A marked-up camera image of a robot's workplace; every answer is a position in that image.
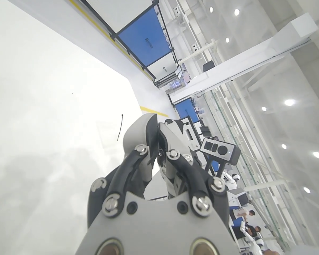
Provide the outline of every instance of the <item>monitor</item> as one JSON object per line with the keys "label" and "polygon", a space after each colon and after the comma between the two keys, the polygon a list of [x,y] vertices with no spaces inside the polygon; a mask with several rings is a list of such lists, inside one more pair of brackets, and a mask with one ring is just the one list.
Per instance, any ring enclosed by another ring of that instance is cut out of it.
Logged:
{"label": "monitor", "polygon": [[210,132],[210,129],[208,126],[200,126],[200,131],[202,132],[201,134],[204,137],[212,137],[212,133]]}

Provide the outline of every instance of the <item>computer screen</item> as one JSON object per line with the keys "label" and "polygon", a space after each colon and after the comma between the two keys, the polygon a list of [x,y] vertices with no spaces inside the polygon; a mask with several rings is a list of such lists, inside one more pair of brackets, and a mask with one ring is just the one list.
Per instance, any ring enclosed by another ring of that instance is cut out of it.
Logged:
{"label": "computer screen", "polygon": [[210,132],[210,129],[208,126],[200,126],[200,130],[204,137],[212,137],[212,133]]}
{"label": "computer screen", "polygon": [[238,196],[237,199],[239,200],[239,203],[240,203],[241,206],[243,206],[243,205],[245,205],[245,204],[247,204],[249,202],[246,193]]}

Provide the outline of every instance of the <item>white beam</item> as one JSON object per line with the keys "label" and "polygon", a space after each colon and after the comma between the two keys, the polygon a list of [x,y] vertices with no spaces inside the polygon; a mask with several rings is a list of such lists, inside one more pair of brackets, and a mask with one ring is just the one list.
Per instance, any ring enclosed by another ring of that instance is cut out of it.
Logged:
{"label": "white beam", "polygon": [[211,48],[213,46],[216,46],[216,45],[217,45],[217,42],[214,39],[212,39],[212,42],[210,44],[200,48],[199,50],[197,50],[194,53],[192,53],[191,55],[183,58],[182,60],[179,60],[178,61],[178,65],[181,65],[182,63],[186,62],[187,60],[199,55],[200,53],[204,52],[205,50],[207,50],[207,49],[209,49],[209,48]]}
{"label": "white beam", "polygon": [[259,184],[256,184],[256,185],[244,187],[243,189],[244,189],[246,192],[249,192],[249,191],[264,189],[264,188],[268,188],[268,187],[272,187],[272,186],[277,186],[277,185],[283,185],[283,184],[285,184],[285,180],[278,179],[278,180],[271,181],[271,182],[259,183]]}
{"label": "white beam", "polygon": [[262,65],[275,62],[305,43],[317,29],[311,16],[304,14],[270,39],[192,79],[186,87],[172,93],[171,100],[178,103],[195,93],[211,90]]}

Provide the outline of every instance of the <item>black frame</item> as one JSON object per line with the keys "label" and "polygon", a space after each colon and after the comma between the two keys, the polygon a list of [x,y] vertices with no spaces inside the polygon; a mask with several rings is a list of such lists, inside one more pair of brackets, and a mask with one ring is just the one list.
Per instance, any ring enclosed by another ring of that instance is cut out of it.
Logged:
{"label": "black frame", "polygon": [[171,40],[170,40],[170,37],[169,37],[169,34],[168,34],[168,30],[167,30],[167,27],[165,25],[165,22],[164,22],[164,19],[163,19],[163,15],[162,15],[162,12],[161,12],[161,9],[159,7],[159,0],[154,0],[152,2],[152,4],[147,8],[145,9],[143,12],[141,12],[135,19],[133,19],[131,22],[129,22],[124,28],[122,28],[119,32],[115,32],[114,30],[112,30],[112,28],[104,21],[104,19],[94,10],[94,8],[88,3],[88,1],[86,0],[80,0],[87,8],[88,10],[105,26],[105,28],[108,30],[109,34],[110,34],[110,38],[115,41],[115,39],[117,39],[121,44],[122,46],[125,47],[125,49],[127,50],[128,54],[133,56],[133,58],[135,58],[135,60],[140,64],[142,70],[145,70],[147,73],[149,73],[149,75],[151,75],[151,77],[153,78],[153,82],[155,82],[156,80],[156,77],[151,73],[151,71],[147,68],[149,67],[150,65],[148,66],[145,66],[141,60],[135,55],[135,53],[132,52],[132,50],[130,50],[130,48],[123,42],[123,40],[118,36],[121,32],[123,32],[126,28],[128,28],[131,24],[133,24],[135,21],[137,21],[141,16],[143,16],[146,12],[148,12],[150,9],[152,9],[153,7],[155,7],[156,5],[158,6],[158,11],[160,13],[160,16],[161,16],[161,19],[162,19],[162,22],[164,24],[164,29],[167,33],[167,36],[168,36],[168,40],[169,40],[169,43],[170,43],[170,52],[169,53],[172,53],[173,54],[173,57],[174,57],[174,61],[175,63],[177,63],[177,58],[176,58],[176,55],[175,55],[175,52],[174,52],[174,48],[173,48],[173,45],[171,43]]}

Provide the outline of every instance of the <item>ceiling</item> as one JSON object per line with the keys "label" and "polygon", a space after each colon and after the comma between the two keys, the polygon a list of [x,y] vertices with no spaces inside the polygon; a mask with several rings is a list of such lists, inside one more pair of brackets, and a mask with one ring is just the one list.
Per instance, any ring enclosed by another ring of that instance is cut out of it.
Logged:
{"label": "ceiling", "polygon": [[[186,2],[191,10],[188,16],[196,19],[206,40],[218,40],[223,60],[270,38],[304,12],[309,12],[319,27],[319,0]],[[308,232],[319,245],[319,158],[313,155],[319,152],[319,30],[311,39],[291,55],[247,73],[235,83],[241,90],[238,100],[241,95],[246,101],[265,145],[281,172],[292,181],[291,193],[306,219]],[[293,106],[284,104],[287,99],[294,100]]]}

